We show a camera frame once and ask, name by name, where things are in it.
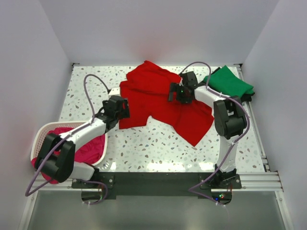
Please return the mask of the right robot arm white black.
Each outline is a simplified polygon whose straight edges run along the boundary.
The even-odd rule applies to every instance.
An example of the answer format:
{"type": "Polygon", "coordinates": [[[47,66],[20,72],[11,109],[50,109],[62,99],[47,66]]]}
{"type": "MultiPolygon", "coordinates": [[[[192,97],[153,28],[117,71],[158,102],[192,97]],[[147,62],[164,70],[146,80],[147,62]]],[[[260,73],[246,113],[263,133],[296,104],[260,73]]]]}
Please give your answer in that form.
{"type": "Polygon", "coordinates": [[[180,83],[170,83],[168,100],[173,97],[182,104],[202,102],[212,108],[214,127],[220,136],[219,158],[215,170],[198,184],[225,188],[237,176],[236,153],[239,140],[247,134],[250,120],[240,97],[213,90],[209,83],[199,83],[194,72],[180,73],[180,83]]]}

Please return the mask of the red t shirt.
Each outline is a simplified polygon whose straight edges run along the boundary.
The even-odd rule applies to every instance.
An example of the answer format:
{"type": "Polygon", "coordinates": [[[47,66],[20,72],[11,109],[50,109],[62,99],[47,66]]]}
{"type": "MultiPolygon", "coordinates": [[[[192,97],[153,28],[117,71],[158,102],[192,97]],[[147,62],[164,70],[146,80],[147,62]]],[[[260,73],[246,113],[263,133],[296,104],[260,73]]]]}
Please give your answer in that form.
{"type": "Polygon", "coordinates": [[[128,100],[130,117],[120,120],[119,128],[145,126],[151,116],[172,126],[177,134],[196,146],[212,126],[212,109],[199,101],[190,104],[168,101],[173,82],[180,82],[177,74],[150,61],[127,73],[119,86],[121,97],[128,100]]]}

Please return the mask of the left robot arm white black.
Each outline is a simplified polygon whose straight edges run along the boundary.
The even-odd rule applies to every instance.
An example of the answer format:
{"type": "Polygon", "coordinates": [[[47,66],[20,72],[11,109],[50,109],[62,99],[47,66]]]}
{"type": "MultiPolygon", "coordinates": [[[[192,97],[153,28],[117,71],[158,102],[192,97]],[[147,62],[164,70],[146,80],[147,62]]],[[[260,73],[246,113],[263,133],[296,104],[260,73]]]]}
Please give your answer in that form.
{"type": "Polygon", "coordinates": [[[104,135],[116,126],[119,120],[129,118],[128,100],[113,95],[103,101],[103,107],[94,118],[69,132],[45,137],[36,157],[36,174],[43,173],[59,183],[67,179],[82,180],[89,188],[99,184],[94,166],[74,160],[75,152],[92,139],[104,135]]]}

